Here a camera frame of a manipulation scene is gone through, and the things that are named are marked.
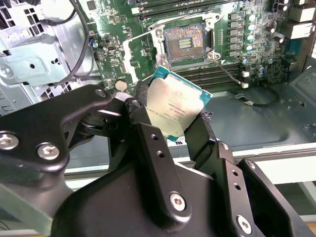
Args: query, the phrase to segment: capacitor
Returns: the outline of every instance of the capacitor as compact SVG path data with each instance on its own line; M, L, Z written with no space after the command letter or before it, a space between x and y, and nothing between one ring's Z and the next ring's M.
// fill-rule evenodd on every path
M286 11L286 10L287 10L287 6L286 6L286 5L281 5L281 4L279 4L279 5L277 6L277 8L278 8L280 11Z
M250 25L246 26L246 29L249 30L249 31L253 31L255 28L256 28L256 26L253 25L253 24L250 24Z
M248 15L247 16L247 20L250 21L250 22L254 22L256 20L256 16L251 14L251 15Z
M259 65L257 68L260 73L263 73L265 71L265 68L262 65Z
M283 43L283 42L284 42L284 39L282 39L281 37L278 37L278 36L274 37L273 39L274 39L276 42L278 42L278 43Z
M268 26L268 27L266 28L266 31L268 31L269 33L274 33L276 30L275 30L275 28L273 28L273 27L271 27L271 26Z
M251 51L251 50L252 50L252 45L251 45L251 44L246 44L246 45L245 45L245 49L246 49L247 51Z
M258 73L257 73L257 76L260 77L260 78L263 78L263 73L258 72Z
M249 42L252 42L253 41L253 35L248 34L248 35L245 36L245 39L248 40Z
M278 0L279 3L288 4L289 0Z
M247 65L249 63L249 61L246 58L242 59L242 64Z

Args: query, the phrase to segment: mounting hole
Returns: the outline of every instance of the mounting hole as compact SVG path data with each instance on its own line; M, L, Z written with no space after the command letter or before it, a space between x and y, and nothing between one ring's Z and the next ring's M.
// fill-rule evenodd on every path
M142 107L141 103L139 103L137 100L132 100L133 105L137 107Z
M154 135L154 134L152 134L151 137L152 137L155 141L158 140L158 137L157 137L156 135Z
M234 183L234 186L236 189L241 190L241 187L237 183Z
M164 153L162 153L162 151L157 151L157 156L164 158Z
M114 130L116 130L118 128L118 125L115 123L115 122L111 122L110 124L109 124L109 130L110 131L114 131Z

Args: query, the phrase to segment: chip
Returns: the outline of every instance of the chip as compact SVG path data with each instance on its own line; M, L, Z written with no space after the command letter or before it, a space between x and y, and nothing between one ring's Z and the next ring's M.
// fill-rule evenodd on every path
M261 34L255 34L255 39L259 40L261 38Z
M237 37L231 37L231 38L228 38L228 41L230 43L236 43L238 41L238 38Z
M229 49L237 49L237 44L230 44L228 45Z
M230 36L235 36L235 35L238 34L238 30L231 30L231 31L228 31L228 34L229 34Z
M230 28L237 28L238 25L239 25L239 22L238 21L233 21L233 22L230 22L228 25L229 25Z
M87 1L87 5L90 11L97 9L94 1Z
M237 20L238 19L238 14L237 13L229 14L228 18L231 19L231 20Z
M203 58L206 54L204 28L205 25L201 23L166 29L164 37L169 62Z
M237 56L237 52L236 51L231 51L231 52L228 53L228 55L230 57L236 57Z

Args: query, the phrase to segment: hole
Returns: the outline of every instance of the hole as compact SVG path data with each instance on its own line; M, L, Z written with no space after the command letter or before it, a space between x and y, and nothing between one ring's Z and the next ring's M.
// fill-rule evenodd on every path
M6 19L11 19L11 15L6 8L1 9L1 11Z
M29 20L29 23L31 25L35 24L35 22L34 22L34 20L33 20L33 18L31 16L28 16L28 20Z
M109 124L109 130L110 131L114 131L114 130L116 130L118 128L118 125L115 123L115 122L111 122L110 124Z
M154 134L152 134L151 137L152 137L155 141L158 140L158 137L157 137L156 135L154 135Z
M32 30L32 28L29 28L29 31L31 32L32 36L35 36L34 31Z
M40 33L37 26L32 26L32 29L33 29L35 35L38 35Z
M234 183L234 186L236 189L241 190L241 187L237 183Z
M164 158L164 153L162 153L162 151L157 151L157 156Z
M11 53L10 53L10 51L9 50L4 50L4 51L2 51L6 56L10 56L11 55Z
M68 136L69 136L69 131L64 133L64 137L66 140L67 140Z
M38 28L39 28L39 32L41 32L41 33L44 32L43 26L41 26L41 24L38 24Z
M137 100L132 100L133 105L137 107L142 107L142 105Z
M36 23L40 22L40 20L39 20L39 18L38 18L38 16L36 14L33 15L33 18L34 18Z
M13 27L13 26L15 26L14 21L8 21L8 24L9 24L9 27Z

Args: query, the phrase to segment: ram slot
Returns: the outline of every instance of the ram slot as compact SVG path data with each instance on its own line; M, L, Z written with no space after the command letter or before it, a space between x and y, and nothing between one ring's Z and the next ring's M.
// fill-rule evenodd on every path
M228 2L234 2L236 0L211 0L208 2L200 2L200 3L192 3L191 5L182 5L182 6L164 6L164 9L160 9L160 10L155 10L155 9L147 9L144 13L145 10L141 11L139 13L139 20L143 21L149 17L158 17L158 16L162 16L162 15L168 15L171 13L178 13L181 11L185 11L188 12L190 10L199 10L199 8L203 7L203 9L200 9L200 11L206 11L207 9L205 9L206 7L212 6L212 5L219 5L219 4L224 4L224 3L228 3Z

